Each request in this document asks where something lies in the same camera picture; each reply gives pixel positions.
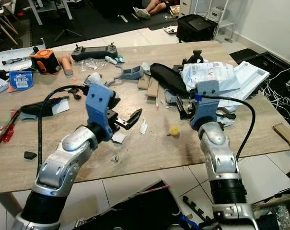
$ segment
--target tripod stand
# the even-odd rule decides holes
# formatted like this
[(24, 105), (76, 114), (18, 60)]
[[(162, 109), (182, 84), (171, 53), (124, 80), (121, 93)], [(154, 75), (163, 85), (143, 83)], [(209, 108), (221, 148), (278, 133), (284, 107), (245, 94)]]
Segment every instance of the tripod stand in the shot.
[(73, 34), (73, 35), (77, 35), (77, 36), (79, 36), (79, 37), (82, 37), (82, 35), (81, 34), (78, 34), (78, 33), (76, 33), (76, 32), (74, 32), (74, 31), (72, 31), (72, 30), (69, 30), (69, 29), (67, 29), (67, 27), (66, 27), (66, 24), (65, 24), (65, 22), (64, 22), (64, 20), (63, 20), (63, 18), (62, 18), (62, 13), (61, 13), (61, 11), (60, 11), (60, 9), (58, 8), (58, 5), (57, 5), (57, 3), (56, 3), (56, 0), (53, 0), (54, 1), (54, 4), (55, 4), (55, 7), (56, 7), (56, 9), (57, 9), (57, 12), (58, 12), (58, 14), (59, 14), (59, 19), (60, 19), (60, 21), (61, 21), (61, 24), (63, 25), (63, 30), (59, 33), (59, 35), (54, 39), (54, 41), (56, 42), (57, 40), (59, 40), (59, 38), (65, 33), (65, 35), (66, 36), (69, 36), (69, 33), (70, 34)]

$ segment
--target black cable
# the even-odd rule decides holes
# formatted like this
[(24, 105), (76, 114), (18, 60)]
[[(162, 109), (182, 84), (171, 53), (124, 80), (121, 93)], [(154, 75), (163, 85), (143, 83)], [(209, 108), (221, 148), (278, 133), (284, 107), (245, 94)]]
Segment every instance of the black cable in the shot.
[(248, 130), (248, 132), (246, 134), (246, 137), (243, 140), (239, 150), (237, 151), (237, 154), (236, 154), (236, 157), (235, 157), (236, 160), (238, 161), (239, 157), (240, 157), (240, 154), (241, 154), (241, 152), (242, 152), (242, 150), (243, 150), (243, 148), (244, 148), (244, 146), (245, 146), (245, 144), (246, 144), (246, 142), (247, 142), (247, 140), (248, 140), (248, 138), (249, 138), (249, 136), (251, 134), (251, 131), (254, 128), (254, 125), (255, 125), (255, 110), (253, 109), (253, 107), (249, 103), (247, 103), (245, 101), (242, 101), (242, 100), (239, 100), (239, 99), (231, 98), (231, 97), (206, 96), (206, 95), (202, 95), (202, 97), (210, 98), (210, 99), (221, 99), (221, 100), (239, 102), (239, 103), (242, 103), (242, 104), (246, 105), (251, 110), (252, 120), (251, 120), (251, 124), (250, 124), (249, 130)]
[(42, 158), (43, 158), (43, 131), (42, 131), (42, 116), (43, 116), (43, 111), (46, 106), (46, 103), (52, 97), (55, 93), (57, 92), (62, 92), (65, 89), (71, 89), (71, 88), (77, 88), (77, 89), (84, 89), (84, 86), (80, 85), (66, 85), (57, 88), (53, 92), (51, 92), (43, 101), (43, 105), (40, 108), (39, 114), (38, 114), (38, 157), (37, 157), (37, 174), (39, 172), (39, 169), (42, 165)]

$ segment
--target person's leg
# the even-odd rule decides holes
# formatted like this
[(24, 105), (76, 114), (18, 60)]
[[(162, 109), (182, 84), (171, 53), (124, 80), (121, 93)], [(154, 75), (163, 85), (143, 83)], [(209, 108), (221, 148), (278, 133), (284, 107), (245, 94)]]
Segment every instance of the person's leg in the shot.
[(161, 0), (151, 0), (145, 10), (147, 12), (152, 11), (160, 3), (161, 3)]
[(148, 13), (150, 15), (154, 15), (154, 14), (157, 14), (158, 12), (166, 9), (166, 7), (167, 7), (166, 4), (164, 2), (162, 2), (162, 3), (158, 4), (153, 10), (149, 11)]

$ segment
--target wooden table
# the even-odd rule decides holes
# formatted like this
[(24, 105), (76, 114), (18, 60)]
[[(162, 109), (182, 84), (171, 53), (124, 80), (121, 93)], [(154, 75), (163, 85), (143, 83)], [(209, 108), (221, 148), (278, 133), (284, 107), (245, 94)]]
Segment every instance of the wooden table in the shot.
[[(162, 63), (172, 68), (175, 64), (181, 64), (182, 59), (189, 58), (193, 49), (201, 49), (203, 58), (209, 61), (236, 65), (215, 41), (119, 48), (118, 53), (126, 60), (125, 69), (141, 65), (143, 61), (150, 64)], [(74, 65), (73, 77), (76, 84), (82, 84), (91, 72), (93, 71), (81, 72), (80, 67)], [(99, 70), (99, 73), (108, 81), (119, 73), (119, 69), (108, 65)], [(62, 70), (58, 75), (35, 74), (34, 87), (31, 89), (24, 92), (1, 93), (0, 120), (9, 109), (42, 101), (55, 88), (72, 84), (73, 77), (65, 76)], [(138, 90), (136, 80), (123, 80), (121, 84), (113, 85), (111, 88), (121, 98), (121, 102), (114, 109), (119, 113), (119, 117), (128, 119), (131, 113), (139, 108), (143, 109), (143, 113), (131, 130), (120, 130), (127, 135), (123, 144), (114, 144), (111, 141), (100, 144), (80, 169), (76, 182), (204, 162), (197, 133), (191, 129), (187, 120), (180, 121), (175, 107), (166, 109), (160, 103), (157, 111), (155, 100), (148, 100), (145, 96), (146, 91)], [(160, 98), (163, 98), (161, 87), (159, 92)], [(64, 136), (79, 125), (86, 124), (88, 116), (85, 99), (83, 96), (80, 101), (76, 101), (70, 94), (70, 110), (43, 119), (43, 161), (55, 151), (58, 142)], [(270, 102), (260, 93), (248, 102), (256, 111), (256, 122), (241, 157), (290, 150), (290, 146), (272, 129), (273, 125), (281, 122), (289, 129), (290, 126)], [(234, 153), (245, 137), (251, 121), (251, 113), (245, 106), (241, 106), (236, 114), (235, 124), (225, 130), (230, 137)], [(148, 123), (145, 134), (139, 132), (143, 118)], [(167, 136), (172, 125), (180, 127), (179, 138)], [(22, 121), (19, 118), (10, 142), (0, 144), (0, 193), (27, 190), (32, 187), (37, 159), (25, 160), (24, 151), (37, 152), (37, 122)], [(111, 161), (114, 154), (119, 156), (117, 163)]]

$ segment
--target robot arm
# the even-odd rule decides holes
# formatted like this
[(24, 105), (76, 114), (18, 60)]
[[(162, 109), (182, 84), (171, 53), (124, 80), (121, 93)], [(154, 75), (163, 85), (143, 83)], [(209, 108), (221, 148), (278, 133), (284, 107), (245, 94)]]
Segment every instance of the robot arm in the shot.
[[(200, 95), (218, 96), (218, 81), (197, 84)], [(258, 230), (251, 206), (246, 202), (237, 161), (230, 150), (229, 138), (216, 122), (218, 99), (200, 98), (195, 103), (195, 115), (190, 125), (198, 131), (201, 150), (206, 158), (211, 193), (214, 199), (215, 223), (203, 229), (255, 229)]]
[(128, 121), (118, 118), (111, 109), (120, 99), (105, 86), (92, 84), (84, 94), (88, 95), (88, 125), (79, 126), (64, 137), (57, 150), (42, 164), (24, 209), (16, 216), (13, 230), (57, 230), (59, 217), (80, 167), (101, 141), (109, 141), (119, 126), (130, 129), (141, 115), (142, 109), (139, 109)]

